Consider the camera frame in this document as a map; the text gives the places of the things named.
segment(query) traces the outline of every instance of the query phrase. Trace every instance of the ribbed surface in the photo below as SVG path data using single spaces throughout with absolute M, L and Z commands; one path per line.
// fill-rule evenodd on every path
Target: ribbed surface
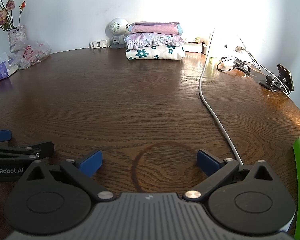
M 12 233 L 8 240 L 235 240 L 251 239 L 215 225 L 198 203 L 180 200 L 176 193 L 122 193 L 99 203 L 78 227 L 54 236 Z M 264 237 L 292 240 L 285 233 Z

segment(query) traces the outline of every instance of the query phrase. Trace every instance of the wooden table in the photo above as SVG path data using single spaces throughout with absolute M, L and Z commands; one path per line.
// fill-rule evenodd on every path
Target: wooden table
M 199 149 L 234 157 L 198 94 L 205 55 L 127 60 L 124 53 L 60 52 L 16 72 L 0 82 L 0 129 L 12 131 L 10 146 L 52 140 L 50 164 L 102 150 L 94 179 L 116 194 L 182 194 L 206 177 L 196 166 Z M 269 162 L 297 203 L 291 147 L 300 136 L 300 111 L 283 93 L 261 87 L 261 77 L 210 64 L 202 92 L 243 162 Z M 0 240 L 11 231 L 2 209 L 14 185 L 0 183 Z

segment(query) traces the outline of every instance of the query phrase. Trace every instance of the white cable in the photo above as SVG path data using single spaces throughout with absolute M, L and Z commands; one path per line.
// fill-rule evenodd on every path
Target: white cable
M 239 40 L 242 42 L 242 44 L 243 44 L 244 48 L 246 49 L 246 52 L 248 52 L 248 55 L 250 56 L 250 58 L 251 58 L 253 61 L 255 61 L 255 62 L 258 64 L 259 67 L 262 67 L 265 71 L 267 71 L 268 73 L 270 73 L 270 75 L 272 75 L 276 80 L 278 80 L 278 81 L 280 82 L 280 84 L 282 85 L 282 87 L 284 88 L 284 90 L 286 91 L 286 92 L 284 92 L 284 93 L 288 96 L 288 98 L 290 98 L 289 93 L 288 93 L 288 91 L 287 91 L 285 85 L 281 82 L 281 80 L 280 80 L 275 74 L 273 74 L 272 72 L 270 72 L 270 70 L 268 70 L 267 68 L 265 68 L 265 67 L 264 67 L 263 65 L 261 65 L 259 62 L 257 62 L 257 60 L 256 60 L 256 59 L 252 56 L 252 54 L 247 50 L 245 44 L 243 43 L 243 41 L 240 39 L 239 36 L 238 36 L 238 38 L 239 38 Z
M 206 69 L 206 65 L 207 65 L 207 60 L 209 59 L 209 51 L 210 51 L 210 47 L 211 47 L 211 42 L 212 42 L 212 37 L 213 37 L 213 34 L 214 34 L 214 30 L 212 32 L 212 35 L 211 35 L 211 40 L 209 42 L 209 48 L 208 48 L 208 53 L 207 53 L 207 57 L 206 57 L 206 60 L 204 61 L 204 66 L 203 66 L 203 70 L 202 70 L 202 73 L 201 73 L 201 76 L 200 76 L 200 79 L 199 79 L 199 94 L 200 94 L 200 97 L 201 97 L 201 100 L 203 101 L 203 103 L 205 104 L 205 106 L 208 108 L 208 110 L 210 111 L 210 113 L 212 114 L 213 118 L 216 120 L 218 126 L 220 127 L 221 129 L 221 132 L 222 134 L 224 135 L 224 137 L 226 138 L 226 140 L 228 141 L 234 155 L 235 155 L 235 158 L 237 159 L 237 161 L 243 165 L 242 163 L 242 160 L 237 152 L 237 150 L 235 149 L 229 135 L 227 134 L 226 130 L 223 128 L 221 122 L 219 121 L 219 118 L 217 117 L 217 115 L 213 112 L 212 108 L 209 106 L 209 104 L 207 103 L 207 101 L 204 99 L 203 95 L 202 95 L 202 90 L 201 90 L 201 81 L 202 81 L 202 77 L 203 77 L 203 73 L 204 73 L 204 70 Z

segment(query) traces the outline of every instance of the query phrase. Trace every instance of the white vase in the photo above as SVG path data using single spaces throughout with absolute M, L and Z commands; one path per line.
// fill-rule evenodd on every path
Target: white vase
M 26 26 L 21 25 L 19 27 L 15 27 L 14 29 L 8 31 L 9 36 L 9 44 L 10 44 L 10 50 L 14 47 L 16 42 L 20 39 L 28 39 L 26 34 Z

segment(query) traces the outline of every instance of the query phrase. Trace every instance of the white fabric with green flowers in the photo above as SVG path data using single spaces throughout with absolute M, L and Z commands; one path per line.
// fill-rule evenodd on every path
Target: white fabric with green flowers
M 143 47 L 141 49 L 127 49 L 127 59 L 176 59 L 182 60 L 186 56 L 182 46 L 171 45 Z

